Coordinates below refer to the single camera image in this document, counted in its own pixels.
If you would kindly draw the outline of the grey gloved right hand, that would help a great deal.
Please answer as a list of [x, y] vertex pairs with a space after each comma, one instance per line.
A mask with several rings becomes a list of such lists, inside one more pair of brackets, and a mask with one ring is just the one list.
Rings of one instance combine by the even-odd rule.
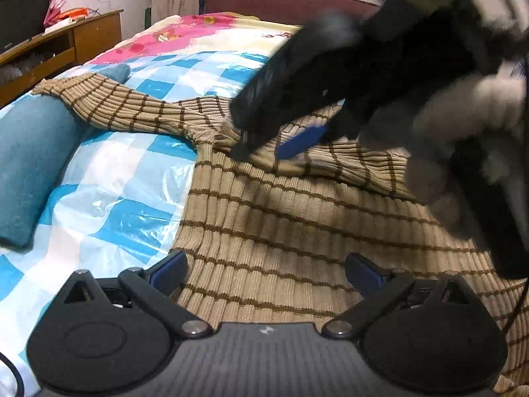
[[[445, 148], [487, 131], [505, 131], [521, 146], [525, 139], [525, 102], [524, 78], [473, 74], [436, 92], [418, 113], [412, 128]], [[471, 223], [463, 215], [464, 202], [449, 181], [446, 164], [413, 154], [407, 161], [405, 183], [449, 234], [462, 240], [474, 237]]]

